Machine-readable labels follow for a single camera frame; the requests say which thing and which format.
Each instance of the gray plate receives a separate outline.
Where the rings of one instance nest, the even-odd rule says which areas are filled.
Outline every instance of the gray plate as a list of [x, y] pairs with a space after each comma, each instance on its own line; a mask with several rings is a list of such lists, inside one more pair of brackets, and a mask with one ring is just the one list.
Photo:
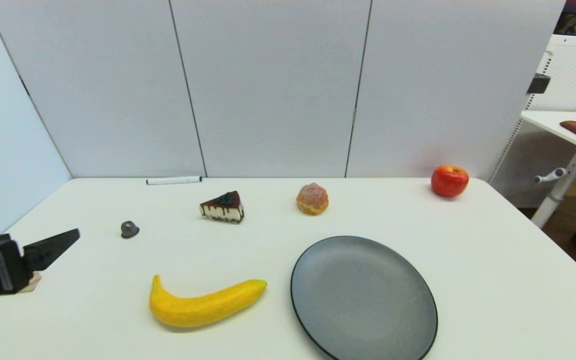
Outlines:
[[338, 360], [418, 360], [437, 335], [437, 307], [419, 272], [363, 237], [309, 247], [294, 266], [290, 294], [306, 333]]

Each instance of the plate rim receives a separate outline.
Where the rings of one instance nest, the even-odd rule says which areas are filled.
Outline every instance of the plate rim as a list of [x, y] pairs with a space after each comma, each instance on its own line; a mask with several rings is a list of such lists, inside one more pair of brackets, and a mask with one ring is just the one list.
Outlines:
[[304, 250], [301, 255], [299, 255], [299, 257], [297, 258], [297, 261], [295, 261], [294, 266], [292, 267], [292, 273], [290, 274], [290, 302], [292, 303], [292, 310], [294, 311], [295, 316], [297, 317], [297, 321], [299, 321], [299, 325], [301, 326], [301, 328], [304, 330], [304, 332], [306, 332], [306, 335], [308, 335], [308, 337], [312, 340], [312, 342], [324, 353], [326, 353], [326, 355], [328, 355], [330, 358], [334, 359], [334, 360], [343, 360], [342, 358], [336, 357], [334, 356], [332, 353], [330, 353], [326, 348], [324, 348], [321, 344], [319, 344], [317, 342], [317, 340], [315, 340], [315, 338], [313, 337], [313, 335], [311, 335], [311, 333], [308, 331], [308, 329], [306, 328], [306, 326], [304, 326], [304, 323], [302, 322], [301, 317], [299, 317], [299, 312], [297, 312], [297, 307], [295, 306], [295, 297], [293, 296], [293, 280], [295, 279], [295, 269], [297, 269], [297, 265], [299, 264], [299, 261], [302, 259], [302, 257], [304, 257], [304, 255], [311, 250], [311, 248], [321, 242], [324, 242], [326, 240], [330, 240], [330, 239], [335, 239], [335, 238], [357, 238], [357, 239], [361, 239], [361, 240], [367, 240], [369, 242], [373, 242], [373, 243], [377, 243], [380, 246], [383, 246], [384, 248], [388, 249], [389, 251], [392, 251], [393, 253], [395, 253], [396, 255], [398, 255], [400, 258], [402, 258], [405, 262], [407, 262], [407, 264], [410, 265], [410, 267], [414, 270], [414, 272], [417, 273], [417, 275], [419, 275], [419, 278], [421, 278], [421, 281], [423, 282], [423, 284], [425, 285], [425, 287], [428, 289], [428, 293], [430, 294], [430, 299], [432, 299], [432, 305], [434, 305], [434, 316], [436, 319], [436, 326], [434, 328], [434, 333], [432, 334], [432, 341], [430, 341], [430, 346], [428, 346], [428, 349], [426, 349], [426, 351], [417, 359], [417, 360], [422, 360], [423, 358], [426, 357], [426, 355], [428, 355], [428, 353], [430, 353], [430, 349], [433, 348], [434, 344], [435, 344], [435, 340], [437, 339], [437, 331], [439, 330], [439, 312], [437, 310], [437, 302], [435, 301], [435, 296], [433, 295], [432, 290], [430, 290], [430, 286], [428, 285], [428, 283], [426, 282], [425, 278], [421, 275], [421, 273], [419, 273], [419, 271], [417, 270], [417, 268], [407, 260], [406, 257], [404, 257], [403, 255], [401, 255], [400, 253], [398, 253], [397, 251], [393, 250], [392, 248], [390, 248], [389, 246], [386, 246], [382, 243], [380, 243], [379, 241], [375, 241], [372, 239], [368, 239], [366, 237], [362, 237], [362, 236], [356, 236], [356, 235], [336, 235], [336, 236], [330, 236], [330, 237], [326, 237], [325, 239], [321, 239], [316, 241], [315, 243], [311, 244], [311, 246], [308, 246], [308, 248], [306, 248], [306, 250]]

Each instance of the table leg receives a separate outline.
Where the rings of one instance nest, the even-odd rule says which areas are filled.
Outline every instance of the table leg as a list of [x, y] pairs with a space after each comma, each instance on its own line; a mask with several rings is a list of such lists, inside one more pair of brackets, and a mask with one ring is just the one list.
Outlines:
[[574, 153], [566, 170], [568, 174], [557, 181], [555, 187], [548, 193], [548, 196], [546, 196], [541, 205], [539, 205], [539, 209], [537, 209], [537, 212], [535, 212], [531, 219], [539, 228], [543, 228], [548, 219], [553, 216], [553, 213], [563, 201], [570, 185], [572, 185], [576, 179], [576, 153]]

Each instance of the white shelf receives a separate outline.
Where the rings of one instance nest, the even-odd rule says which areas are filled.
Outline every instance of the white shelf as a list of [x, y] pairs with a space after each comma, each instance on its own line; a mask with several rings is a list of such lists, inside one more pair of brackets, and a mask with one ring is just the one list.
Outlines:
[[576, 134], [560, 125], [562, 121], [576, 121], [576, 112], [523, 111], [521, 118], [576, 145]]

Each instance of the cake slice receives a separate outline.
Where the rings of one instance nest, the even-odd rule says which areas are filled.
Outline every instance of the cake slice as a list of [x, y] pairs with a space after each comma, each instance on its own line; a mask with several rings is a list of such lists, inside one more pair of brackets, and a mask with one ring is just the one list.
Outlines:
[[244, 219], [244, 206], [237, 191], [231, 191], [218, 198], [206, 201], [199, 205], [201, 216], [213, 220], [241, 223]]

